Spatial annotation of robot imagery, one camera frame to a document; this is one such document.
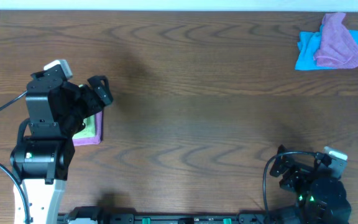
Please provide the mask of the green microfibre cloth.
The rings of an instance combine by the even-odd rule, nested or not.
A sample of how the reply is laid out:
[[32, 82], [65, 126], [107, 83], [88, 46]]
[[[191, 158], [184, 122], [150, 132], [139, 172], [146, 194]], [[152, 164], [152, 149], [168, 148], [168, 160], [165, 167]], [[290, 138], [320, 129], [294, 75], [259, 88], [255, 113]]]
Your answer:
[[83, 120], [85, 128], [73, 136], [73, 139], [93, 138], [96, 136], [96, 118], [92, 115]]

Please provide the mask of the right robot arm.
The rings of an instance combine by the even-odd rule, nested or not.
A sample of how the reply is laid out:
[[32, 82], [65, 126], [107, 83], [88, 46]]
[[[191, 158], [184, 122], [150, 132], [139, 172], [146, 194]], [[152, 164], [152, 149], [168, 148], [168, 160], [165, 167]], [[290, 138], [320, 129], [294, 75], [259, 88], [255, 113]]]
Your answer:
[[[280, 145], [264, 167], [262, 193], [265, 223], [348, 224], [351, 205], [341, 182], [348, 156], [329, 146], [323, 152], [289, 151]], [[296, 194], [290, 207], [273, 211], [267, 205], [266, 178], [281, 177], [279, 186]]]

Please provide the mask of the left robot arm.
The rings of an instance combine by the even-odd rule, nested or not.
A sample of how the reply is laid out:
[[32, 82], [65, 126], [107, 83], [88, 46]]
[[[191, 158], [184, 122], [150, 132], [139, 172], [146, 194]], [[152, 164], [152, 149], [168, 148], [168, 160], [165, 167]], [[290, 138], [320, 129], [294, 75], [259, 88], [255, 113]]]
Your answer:
[[75, 153], [73, 136], [85, 128], [85, 118], [102, 111], [113, 97], [105, 76], [78, 86], [45, 75], [28, 83], [25, 101], [29, 118], [19, 126], [12, 171], [26, 196], [25, 219], [56, 223]]

